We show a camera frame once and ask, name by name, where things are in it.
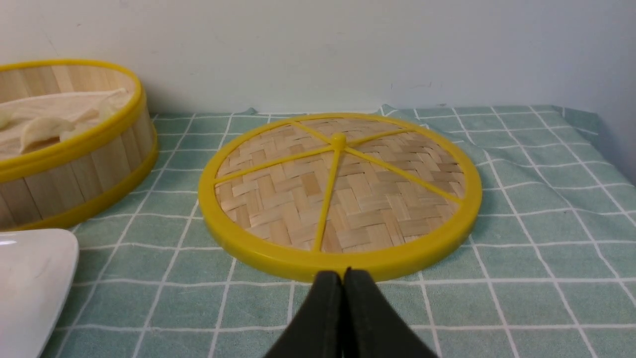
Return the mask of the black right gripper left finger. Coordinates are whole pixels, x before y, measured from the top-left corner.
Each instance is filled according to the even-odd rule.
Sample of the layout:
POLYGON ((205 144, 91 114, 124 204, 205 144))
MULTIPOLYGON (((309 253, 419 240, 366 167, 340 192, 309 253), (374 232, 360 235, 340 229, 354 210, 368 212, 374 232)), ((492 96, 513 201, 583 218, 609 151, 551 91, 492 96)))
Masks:
POLYGON ((341 299, 338 274, 318 272, 302 306, 266 358, 339 358, 341 299))

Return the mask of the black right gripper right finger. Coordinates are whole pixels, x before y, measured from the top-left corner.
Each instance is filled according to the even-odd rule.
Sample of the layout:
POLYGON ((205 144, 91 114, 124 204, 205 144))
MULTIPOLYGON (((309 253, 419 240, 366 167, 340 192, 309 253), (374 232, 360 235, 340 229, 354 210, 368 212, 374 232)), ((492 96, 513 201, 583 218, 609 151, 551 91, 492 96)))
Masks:
POLYGON ((388 303, 371 275, 349 268, 343 282, 344 358, 436 358, 388 303))

